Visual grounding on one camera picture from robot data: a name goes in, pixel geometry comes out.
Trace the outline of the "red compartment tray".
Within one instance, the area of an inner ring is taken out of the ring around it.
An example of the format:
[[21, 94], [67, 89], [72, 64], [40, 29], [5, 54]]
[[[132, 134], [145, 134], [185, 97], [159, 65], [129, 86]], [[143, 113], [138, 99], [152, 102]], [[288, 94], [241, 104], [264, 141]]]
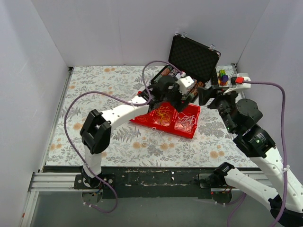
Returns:
[[178, 112], [170, 103], [163, 103], [159, 108], [138, 116], [131, 122], [192, 139], [199, 115], [200, 107], [197, 105], [189, 104], [182, 112]]

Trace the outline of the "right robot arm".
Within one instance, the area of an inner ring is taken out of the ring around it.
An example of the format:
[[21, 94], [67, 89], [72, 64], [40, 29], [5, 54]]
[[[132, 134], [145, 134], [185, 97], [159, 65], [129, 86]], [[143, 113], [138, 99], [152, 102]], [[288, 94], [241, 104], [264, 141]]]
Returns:
[[303, 225], [303, 186], [290, 169], [284, 166], [276, 144], [269, 134], [258, 126], [263, 114], [256, 102], [250, 99], [236, 101], [237, 92], [210, 86], [199, 88], [199, 104], [212, 102], [227, 131], [236, 137], [236, 147], [254, 162], [271, 182], [268, 187], [243, 174], [232, 164], [224, 162], [200, 182], [204, 187], [231, 186], [243, 191], [265, 206], [278, 223], [285, 227]]

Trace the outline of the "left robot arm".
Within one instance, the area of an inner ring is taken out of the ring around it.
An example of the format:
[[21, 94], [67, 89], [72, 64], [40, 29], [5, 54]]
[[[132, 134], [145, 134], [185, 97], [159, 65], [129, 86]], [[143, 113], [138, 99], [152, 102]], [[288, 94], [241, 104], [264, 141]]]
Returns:
[[108, 148], [111, 133], [117, 127], [155, 110], [165, 102], [181, 112], [187, 107], [182, 97], [194, 83], [193, 79], [187, 75], [179, 79], [164, 76], [125, 104], [102, 112], [96, 109], [90, 111], [80, 131], [85, 148], [85, 162], [81, 172], [85, 185], [90, 189], [100, 186], [101, 153]]

